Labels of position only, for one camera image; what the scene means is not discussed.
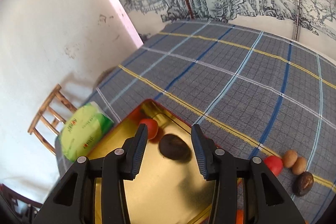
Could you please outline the round woven stool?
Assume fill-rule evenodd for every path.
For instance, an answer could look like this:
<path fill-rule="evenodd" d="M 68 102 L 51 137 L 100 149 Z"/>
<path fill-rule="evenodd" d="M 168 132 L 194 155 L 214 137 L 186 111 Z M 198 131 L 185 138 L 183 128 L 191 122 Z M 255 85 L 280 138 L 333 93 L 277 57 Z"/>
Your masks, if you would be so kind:
<path fill-rule="evenodd" d="M 111 67 L 105 71 L 103 71 L 99 77 L 96 79 L 96 81 L 94 82 L 93 85 L 93 90 L 95 90 L 102 82 L 103 80 L 108 77 L 114 70 L 116 69 L 116 67 Z"/>

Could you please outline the wooden chair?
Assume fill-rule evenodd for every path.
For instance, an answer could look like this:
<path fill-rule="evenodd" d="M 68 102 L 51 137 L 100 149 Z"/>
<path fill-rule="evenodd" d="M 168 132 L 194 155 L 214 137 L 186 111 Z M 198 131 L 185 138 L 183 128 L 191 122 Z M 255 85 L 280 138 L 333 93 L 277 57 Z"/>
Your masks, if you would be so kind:
<path fill-rule="evenodd" d="M 27 130 L 29 135 L 34 134 L 38 140 L 53 154 L 56 155 L 55 147 L 47 141 L 47 139 L 38 131 L 37 125 L 42 122 L 50 132 L 59 136 L 60 131 L 57 126 L 66 123 L 66 119 L 63 118 L 56 110 L 51 107 L 51 103 L 54 100 L 60 102 L 65 108 L 67 108 L 72 114 L 76 112 L 77 108 L 63 95 L 61 92 L 62 86 L 57 84 L 50 94 L 47 96 L 41 107 L 35 114 L 29 129 Z"/>

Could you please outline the large orange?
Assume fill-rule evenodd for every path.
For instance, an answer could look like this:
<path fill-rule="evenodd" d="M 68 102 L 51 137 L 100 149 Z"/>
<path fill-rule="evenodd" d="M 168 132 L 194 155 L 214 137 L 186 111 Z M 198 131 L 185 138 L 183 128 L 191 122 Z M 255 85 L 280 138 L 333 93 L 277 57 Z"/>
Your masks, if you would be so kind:
<path fill-rule="evenodd" d="M 236 224 L 244 223 L 244 210 L 238 209 L 236 212 Z"/>

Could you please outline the dark passion fruit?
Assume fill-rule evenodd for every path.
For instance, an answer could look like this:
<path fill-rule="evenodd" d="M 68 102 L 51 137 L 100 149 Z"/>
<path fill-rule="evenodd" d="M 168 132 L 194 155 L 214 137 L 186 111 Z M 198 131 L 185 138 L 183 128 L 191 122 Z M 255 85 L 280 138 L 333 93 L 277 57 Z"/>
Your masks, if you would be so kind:
<path fill-rule="evenodd" d="M 159 151 L 168 159 L 187 162 L 191 160 L 191 150 L 187 143 L 179 136 L 166 134 L 159 141 Z"/>

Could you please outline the red gold toffee tin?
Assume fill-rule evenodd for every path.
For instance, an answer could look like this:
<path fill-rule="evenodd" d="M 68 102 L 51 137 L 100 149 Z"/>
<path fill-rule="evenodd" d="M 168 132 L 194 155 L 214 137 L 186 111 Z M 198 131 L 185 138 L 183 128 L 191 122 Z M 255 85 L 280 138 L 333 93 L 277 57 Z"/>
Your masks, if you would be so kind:
<path fill-rule="evenodd" d="M 123 183 L 131 223 L 207 223 L 215 183 L 204 180 L 193 153 L 189 161 L 171 160 L 160 153 L 159 141 L 166 134 L 177 135 L 189 147 L 192 143 L 191 126 L 158 102 L 141 102 L 88 157 L 97 159 L 120 148 L 146 117 L 155 120 L 159 129 L 147 142 L 139 174 Z"/>

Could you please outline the green tissue pack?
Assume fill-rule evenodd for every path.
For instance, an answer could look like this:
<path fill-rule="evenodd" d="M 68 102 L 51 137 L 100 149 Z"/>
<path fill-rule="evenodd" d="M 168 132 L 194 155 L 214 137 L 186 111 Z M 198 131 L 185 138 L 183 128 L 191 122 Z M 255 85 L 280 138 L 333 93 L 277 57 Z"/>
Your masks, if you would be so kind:
<path fill-rule="evenodd" d="M 96 104 L 89 102 L 78 108 L 66 121 L 60 133 L 62 154 L 74 162 L 86 156 L 93 147 L 109 132 L 114 121 Z"/>

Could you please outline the plaid grey blue tablecloth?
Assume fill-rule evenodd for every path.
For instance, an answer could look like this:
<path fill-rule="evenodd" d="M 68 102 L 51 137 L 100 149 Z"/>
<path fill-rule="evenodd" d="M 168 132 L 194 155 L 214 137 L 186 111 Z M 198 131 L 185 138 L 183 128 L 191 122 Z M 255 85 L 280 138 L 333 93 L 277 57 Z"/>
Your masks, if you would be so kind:
<path fill-rule="evenodd" d="M 295 204 L 310 223 L 335 200 L 335 65 L 290 40 L 202 21 L 165 26 L 114 69 L 88 101 L 115 121 L 153 99 L 198 123 L 235 156 L 307 160 L 312 190 Z"/>

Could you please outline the red cherry tomato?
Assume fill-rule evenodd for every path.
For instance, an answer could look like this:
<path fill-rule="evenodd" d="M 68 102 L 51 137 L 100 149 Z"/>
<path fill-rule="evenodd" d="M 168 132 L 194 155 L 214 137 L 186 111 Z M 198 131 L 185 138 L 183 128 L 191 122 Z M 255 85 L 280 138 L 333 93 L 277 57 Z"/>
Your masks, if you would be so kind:
<path fill-rule="evenodd" d="M 274 155 L 266 157 L 264 163 L 276 177 L 281 173 L 283 169 L 282 160 Z"/>
<path fill-rule="evenodd" d="M 145 118 L 140 120 L 139 124 L 145 124 L 147 126 L 148 131 L 148 139 L 154 139 L 158 133 L 158 123 L 154 119 Z"/>

